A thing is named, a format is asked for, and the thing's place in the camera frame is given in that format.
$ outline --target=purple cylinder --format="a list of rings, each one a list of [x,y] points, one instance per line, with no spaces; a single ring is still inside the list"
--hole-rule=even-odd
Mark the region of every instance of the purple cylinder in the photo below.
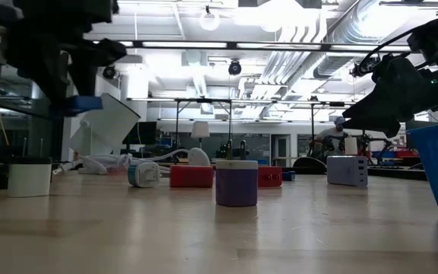
[[[218,161],[216,203],[221,206],[256,206],[258,202],[258,162]]]

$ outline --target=table surface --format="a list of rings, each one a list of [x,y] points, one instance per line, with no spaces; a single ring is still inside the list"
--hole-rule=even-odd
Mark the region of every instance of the table surface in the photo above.
[[[438,273],[428,183],[369,180],[298,176],[250,208],[122,176],[55,177],[45,197],[0,190],[0,273]]]

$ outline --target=white cylinder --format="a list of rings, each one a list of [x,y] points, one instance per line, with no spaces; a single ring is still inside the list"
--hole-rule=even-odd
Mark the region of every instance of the white cylinder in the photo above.
[[[355,137],[347,137],[344,139],[346,155],[357,155],[357,139]]]
[[[8,176],[8,196],[48,196],[51,164],[11,164]]]

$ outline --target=door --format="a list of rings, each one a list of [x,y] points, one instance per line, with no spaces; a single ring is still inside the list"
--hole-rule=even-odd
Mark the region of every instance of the door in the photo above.
[[[277,167],[287,167],[290,162],[290,136],[274,135],[275,138],[275,158]]]

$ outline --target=red box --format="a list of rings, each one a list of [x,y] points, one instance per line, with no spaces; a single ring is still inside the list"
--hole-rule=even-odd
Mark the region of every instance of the red box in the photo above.
[[[258,187],[276,187],[282,183],[281,167],[258,167]]]
[[[213,167],[173,165],[170,167],[170,187],[212,187]]]

